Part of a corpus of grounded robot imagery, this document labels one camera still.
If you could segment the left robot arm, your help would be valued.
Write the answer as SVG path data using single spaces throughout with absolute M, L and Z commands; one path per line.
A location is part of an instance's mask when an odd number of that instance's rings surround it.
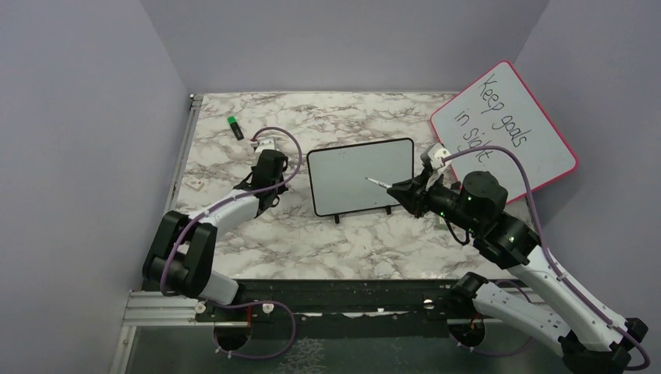
M 163 294 L 208 300 L 225 319 L 239 318 L 245 299 L 238 281 L 212 270 L 218 239 L 276 206 L 286 192 L 283 173 L 288 157 L 264 150 L 251 172 L 234 189 L 196 213 L 167 212 L 159 223 L 142 267 L 144 280 L 158 284 Z

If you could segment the red whiteboard marker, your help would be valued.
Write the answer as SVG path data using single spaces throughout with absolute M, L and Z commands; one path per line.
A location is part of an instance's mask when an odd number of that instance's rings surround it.
M 383 189 L 389 189 L 389 188 L 391 187 L 391 185 L 389 185 L 389 184 L 387 184 L 387 183 L 385 183 L 385 182 L 378 181 L 378 180 L 376 180 L 376 179 L 374 179 L 374 178 L 365 177 L 365 180 L 367 180 L 368 182 L 371 182 L 371 183 L 373 183 L 374 185 L 377 185 L 377 186 L 379 186 L 379 187 L 381 187 L 381 188 L 383 188 Z

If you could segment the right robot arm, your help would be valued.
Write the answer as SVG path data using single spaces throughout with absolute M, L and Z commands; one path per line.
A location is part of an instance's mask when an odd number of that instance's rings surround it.
M 387 194 L 414 217 L 431 212 L 467 231 L 483 257 L 523 281 L 546 303 L 540 308 L 467 273 L 451 290 L 450 307 L 456 315 L 478 312 L 499 319 L 544 344 L 573 373 L 634 369 L 631 350 L 648 327 L 598 302 L 547 255 L 539 235 L 504 212 L 507 190 L 489 172 L 469 173 L 454 192 L 425 171 L 387 187 Z

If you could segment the black framed small whiteboard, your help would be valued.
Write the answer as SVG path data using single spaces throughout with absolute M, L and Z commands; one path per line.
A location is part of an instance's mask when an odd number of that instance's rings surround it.
M 346 214 L 383 211 L 398 206 L 365 177 L 392 185 L 413 177 L 414 141 L 408 137 L 315 149 L 306 155 L 313 212 L 339 224 Z

